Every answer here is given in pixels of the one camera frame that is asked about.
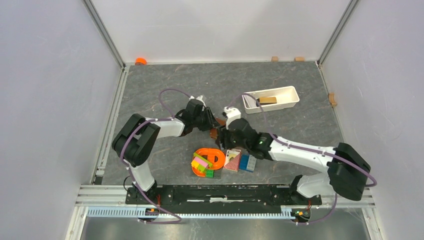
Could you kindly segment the white plastic tray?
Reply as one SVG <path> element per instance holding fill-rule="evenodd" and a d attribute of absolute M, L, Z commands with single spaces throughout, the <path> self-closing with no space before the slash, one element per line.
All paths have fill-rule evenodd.
<path fill-rule="evenodd" d="M 247 114 L 283 110 L 294 107 L 300 98 L 294 86 L 285 86 L 265 90 L 247 92 L 243 95 L 244 109 Z"/>

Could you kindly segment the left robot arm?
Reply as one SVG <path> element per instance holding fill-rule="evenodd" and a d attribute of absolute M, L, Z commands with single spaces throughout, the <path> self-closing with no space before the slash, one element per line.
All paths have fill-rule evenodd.
<path fill-rule="evenodd" d="M 183 137 L 193 129 L 205 132 L 220 126 L 211 109 L 196 98 L 186 107 L 168 118 L 148 118 L 134 113 L 112 141 L 112 149 L 127 168 L 138 189 L 138 197 L 145 204 L 157 198 L 154 179 L 148 158 L 155 142 L 160 138 Z"/>

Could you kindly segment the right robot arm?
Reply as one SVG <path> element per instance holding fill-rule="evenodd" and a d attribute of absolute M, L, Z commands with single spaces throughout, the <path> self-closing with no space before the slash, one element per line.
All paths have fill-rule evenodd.
<path fill-rule="evenodd" d="M 299 175 L 292 181 L 289 199 L 302 204 L 316 195 L 336 193 L 345 199 L 362 199 L 371 167 L 349 144 L 322 147 L 293 142 L 269 132 L 257 132 L 244 118 L 217 129 L 217 144 L 222 149 L 242 148 L 258 160 L 288 162 L 318 171 Z"/>

